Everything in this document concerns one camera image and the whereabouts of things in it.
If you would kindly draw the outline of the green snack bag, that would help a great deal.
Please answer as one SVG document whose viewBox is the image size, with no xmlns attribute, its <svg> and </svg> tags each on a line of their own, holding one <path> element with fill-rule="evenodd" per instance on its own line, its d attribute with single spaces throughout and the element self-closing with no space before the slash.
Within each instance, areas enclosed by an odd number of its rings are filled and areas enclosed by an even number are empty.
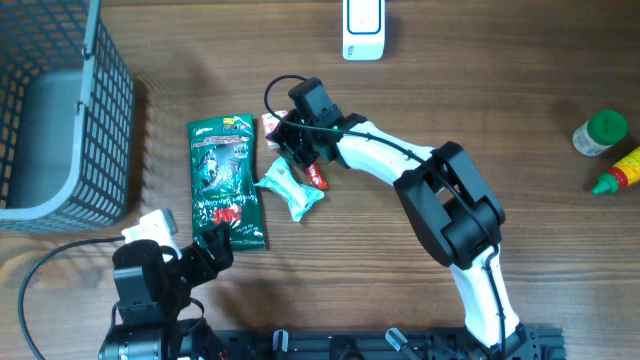
<svg viewBox="0 0 640 360">
<path fill-rule="evenodd" d="M 190 122 L 187 135 L 194 239 L 227 224 L 234 251 L 264 249 L 262 205 L 254 186 L 253 117 L 234 114 Z"/>
</svg>

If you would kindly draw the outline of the green-lid spice jar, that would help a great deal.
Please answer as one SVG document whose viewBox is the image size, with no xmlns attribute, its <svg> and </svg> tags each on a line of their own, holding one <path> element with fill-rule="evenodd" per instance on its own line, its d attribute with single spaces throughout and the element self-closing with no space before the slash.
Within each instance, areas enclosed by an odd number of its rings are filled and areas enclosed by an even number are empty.
<svg viewBox="0 0 640 360">
<path fill-rule="evenodd" d="M 626 119 L 616 111 L 605 110 L 577 128 L 572 143 L 585 156 L 599 156 L 622 141 L 627 134 Z"/>
</svg>

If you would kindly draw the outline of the teal wet wipes pack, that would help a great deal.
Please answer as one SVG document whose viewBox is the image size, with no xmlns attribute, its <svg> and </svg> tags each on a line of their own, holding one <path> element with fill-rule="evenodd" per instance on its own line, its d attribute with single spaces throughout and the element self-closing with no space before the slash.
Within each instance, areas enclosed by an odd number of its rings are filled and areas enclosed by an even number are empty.
<svg viewBox="0 0 640 360">
<path fill-rule="evenodd" d="M 287 161 L 282 157 L 272 163 L 255 186 L 280 196 L 287 203 L 294 222 L 300 222 L 313 205 L 325 197 L 322 190 L 300 184 L 294 178 Z"/>
</svg>

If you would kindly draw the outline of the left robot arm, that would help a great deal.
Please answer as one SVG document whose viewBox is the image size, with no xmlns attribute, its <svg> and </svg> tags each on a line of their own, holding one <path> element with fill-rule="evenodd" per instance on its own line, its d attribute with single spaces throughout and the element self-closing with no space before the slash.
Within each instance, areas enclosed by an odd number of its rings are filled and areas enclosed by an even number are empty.
<svg viewBox="0 0 640 360">
<path fill-rule="evenodd" d="M 192 289 L 216 279 L 233 264 L 230 226 L 221 223 L 200 242 L 176 251 L 154 240 L 136 240 L 113 255 L 119 301 L 99 350 L 100 360 L 228 359 L 230 353 L 204 317 L 179 318 L 194 304 Z"/>
</svg>

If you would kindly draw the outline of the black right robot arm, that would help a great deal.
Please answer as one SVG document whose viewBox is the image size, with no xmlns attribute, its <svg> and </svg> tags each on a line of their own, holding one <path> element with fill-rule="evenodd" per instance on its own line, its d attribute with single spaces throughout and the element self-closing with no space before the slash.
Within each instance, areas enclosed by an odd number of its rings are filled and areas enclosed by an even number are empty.
<svg viewBox="0 0 640 360">
<path fill-rule="evenodd" d="M 521 322 L 501 274 L 505 212 L 466 151 L 452 141 L 433 148 L 388 135 L 362 115 L 343 114 L 319 78 L 296 79 L 288 93 L 294 107 L 269 140 L 293 165 L 322 159 L 392 186 L 422 247 L 451 271 L 468 333 L 488 357 L 511 356 Z"/>
</svg>

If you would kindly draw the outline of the red Kleenex tissue pack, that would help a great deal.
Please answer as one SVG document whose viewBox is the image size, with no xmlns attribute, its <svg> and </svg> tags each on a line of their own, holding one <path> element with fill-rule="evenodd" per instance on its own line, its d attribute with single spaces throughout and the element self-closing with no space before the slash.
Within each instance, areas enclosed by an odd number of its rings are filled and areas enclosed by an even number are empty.
<svg viewBox="0 0 640 360">
<path fill-rule="evenodd" d="M 279 145 L 277 143 L 269 140 L 267 138 L 267 136 L 269 134 L 271 134 L 275 130 L 275 128 L 279 124 L 280 120 L 278 118 L 276 118 L 271 113 L 262 114 L 261 115 L 261 120 L 262 120 L 262 124 L 263 124 L 264 135 L 266 136 L 265 142 L 266 142 L 267 148 L 269 150 L 278 150 L 279 149 Z"/>
</svg>

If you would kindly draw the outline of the red Nescafe coffee stick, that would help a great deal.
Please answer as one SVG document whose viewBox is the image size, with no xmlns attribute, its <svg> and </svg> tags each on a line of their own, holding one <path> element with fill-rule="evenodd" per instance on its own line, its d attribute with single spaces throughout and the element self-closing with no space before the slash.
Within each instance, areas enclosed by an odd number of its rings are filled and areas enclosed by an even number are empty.
<svg viewBox="0 0 640 360">
<path fill-rule="evenodd" d="M 320 168 L 316 163 L 312 163 L 305 169 L 311 185 L 319 190 L 328 190 L 329 186 L 324 176 L 320 172 Z"/>
</svg>

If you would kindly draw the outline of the red sauce bottle green cap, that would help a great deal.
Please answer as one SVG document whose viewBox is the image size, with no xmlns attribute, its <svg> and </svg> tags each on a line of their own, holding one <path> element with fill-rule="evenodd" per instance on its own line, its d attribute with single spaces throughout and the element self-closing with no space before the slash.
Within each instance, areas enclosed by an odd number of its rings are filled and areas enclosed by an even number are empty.
<svg viewBox="0 0 640 360">
<path fill-rule="evenodd" d="M 592 188 L 593 195 L 616 194 L 639 181 L 639 148 L 636 147 L 606 172 Z"/>
</svg>

